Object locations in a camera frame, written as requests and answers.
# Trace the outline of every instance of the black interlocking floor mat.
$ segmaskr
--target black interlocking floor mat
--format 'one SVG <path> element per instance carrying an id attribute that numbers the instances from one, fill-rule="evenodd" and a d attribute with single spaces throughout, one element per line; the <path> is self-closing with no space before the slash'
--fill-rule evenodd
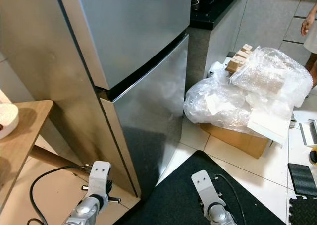
<path id="1" fill-rule="evenodd" d="M 317 225 L 317 199 L 297 196 L 297 199 L 290 199 L 289 203 L 291 225 Z"/>
<path id="2" fill-rule="evenodd" d="M 243 222 L 233 192 L 223 179 L 213 180 L 215 174 L 224 175 L 235 188 L 248 225 L 285 225 L 202 151 L 194 153 L 154 189 L 147 201 L 140 201 L 115 225 L 209 225 L 191 180 L 192 174 L 202 169 L 207 171 L 215 188 L 223 194 L 238 225 L 243 225 Z"/>
<path id="3" fill-rule="evenodd" d="M 296 194 L 317 196 L 316 185 L 308 166 L 288 164 Z"/>

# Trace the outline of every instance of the stainless steel refrigerator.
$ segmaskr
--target stainless steel refrigerator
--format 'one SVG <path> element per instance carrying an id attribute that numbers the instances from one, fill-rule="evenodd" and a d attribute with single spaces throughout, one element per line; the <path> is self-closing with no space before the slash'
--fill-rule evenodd
<path id="1" fill-rule="evenodd" d="M 181 135 L 191 0 L 0 0 L 0 50 L 83 162 L 147 197 Z"/>

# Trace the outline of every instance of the freezer door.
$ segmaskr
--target freezer door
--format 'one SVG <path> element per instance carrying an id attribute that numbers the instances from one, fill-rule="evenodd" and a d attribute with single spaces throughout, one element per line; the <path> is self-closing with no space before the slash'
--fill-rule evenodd
<path id="1" fill-rule="evenodd" d="M 187 49 L 188 36 L 112 103 L 142 197 L 147 197 L 154 188 L 180 140 Z M 118 127 L 113 117 L 108 117 L 117 141 L 120 142 L 122 138 L 118 138 Z"/>
<path id="2" fill-rule="evenodd" d="M 110 89 L 189 25 L 191 0 L 62 0 L 94 84 Z"/>

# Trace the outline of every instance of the person's hand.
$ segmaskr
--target person's hand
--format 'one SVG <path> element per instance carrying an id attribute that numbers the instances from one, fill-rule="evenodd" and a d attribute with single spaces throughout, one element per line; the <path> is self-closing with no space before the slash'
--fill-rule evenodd
<path id="1" fill-rule="evenodd" d="M 308 33 L 314 20 L 315 20 L 315 16 L 313 14 L 309 14 L 307 16 L 307 18 L 302 23 L 302 29 L 301 29 L 302 36 L 305 36 Z"/>

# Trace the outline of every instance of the black refrigerator trim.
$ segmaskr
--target black refrigerator trim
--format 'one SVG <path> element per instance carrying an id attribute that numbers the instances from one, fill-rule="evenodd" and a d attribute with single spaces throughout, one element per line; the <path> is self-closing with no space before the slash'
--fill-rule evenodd
<path id="1" fill-rule="evenodd" d="M 110 90 L 106 90 L 95 86 L 97 95 L 105 100 L 114 101 L 118 96 L 120 96 L 124 91 L 126 91 L 130 86 L 135 84 L 139 79 L 141 79 L 150 70 L 156 67 L 168 54 L 170 54 L 175 47 L 185 38 L 186 33 L 183 31 L 178 35 L 172 42 L 170 42 L 163 50 L 156 54 L 147 63 L 129 75 L 127 78 L 122 80 L 119 84 L 112 87 Z"/>
<path id="2" fill-rule="evenodd" d="M 84 56 L 83 56 L 83 54 L 82 54 L 82 52 L 81 52 L 81 49 L 80 49 L 80 47 L 79 47 L 79 44 L 78 44 L 78 41 L 77 41 L 77 39 L 76 39 L 74 30 L 73 30 L 73 28 L 72 28 L 72 26 L 71 26 L 71 24 L 70 24 L 70 21 L 69 21 L 69 18 L 68 18 L 66 9 L 65 9 L 65 7 L 64 7 L 64 5 L 63 5 L 63 2 L 62 2 L 62 0 L 57 0 L 57 2 L 58 2 L 58 4 L 59 4 L 59 6 L 60 6 L 61 12 L 62 12 L 62 14 L 63 14 L 63 16 L 64 16 L 65 21 L 66 21 L 68 30 L 69 30 L 69 32 L 70 32 L 70 35 L 71 35 L 73 41 L 74 41 L 74 44 L 75 44 L 75 46 L 76 46 L 77 52 L 78 52 L 78 54 L 79 54 L 79 56 L 80 56 L 80 59 L 81 59 L 83 65 L 84 65 L 84 68 L 85 68 L 85 70 L 86 70 L 86 73 L 87 73 L 87 75 L 88 75 L 88 78 L 89 78 L 89 80 L 90 80 L 90 83 L 91 83 L 92 86 L 95 88 L 94 83 L 93 83 L 93 79 L 92 79 L 92 77 L 91 77 L 91 75 L 90 75 L 90 72 L 89 72 L 89 70 L 88 70 L 86 61 L 85 61 Z M 123 156 L 122 156 L 122 153 L 121 153 L 121 151 L 120 151 L 118 142 L 117 142 L 117 140 L 116 140 L 116 138 L 115 138 L 115 136 L 114 136 L 113 130 L 112 130 L 111 126 L 110 126 L 110 123 L 109 123 L 109 120 L 108 120 L 107 115 L 106 115 L 106 113 L 105 113 L 105 110 L 104 110 L 104 108 L 103 108 L 103 106 L 102 106 L 102 104 L 101 104 L 100 98 L 97 96 L 97 94 L 95 94 L 95 95 L 96 95 L 96 98 L 97 98 L 97 100 L 98 100 L 98 102 L 99 102 L 100 108 L 101 108 L 101 110 L 102 110 L 102 112 L 103 112 L 103 114 L 104 114 L 104 116 L 105 116 L 107 125 L 108 125 L 108 127 L 109 127 L 109 129 L 110 129 L 111 136 L 113 137 L 115 146 L 117 147 L 117 150 L 118 150 L 118 152 L 119 152 L 121 161 L 122 161 L 122 163 L 123 163 L 123 165 L 124 165 L 124 168 L 125 168 L 125 170 L 126 170 L 126 172 L 127 172 L 128 177 L 129 177 L 130 184 L 131 184 L 131 186 L 132 186 L 132 188 L 133 188 L 133 191 L 134 191 L 136 197 L 138 197 L 138 193 L 137 193 L 137 191 L 136 191 L 136 189 L 135 189 L 135 187 L 134 187 L 134 184 L 133 184 L 133 181 L 132 181 L 132 179 L 131 179 L 131 175 L 130 175 L 130 173 L 129 173 L 128 167 L 127 167 L 127 165 L 126 165 L 126 163 L 125 163 L 125 161 L 124 161 L 124 159 L 123 159 Z"/>

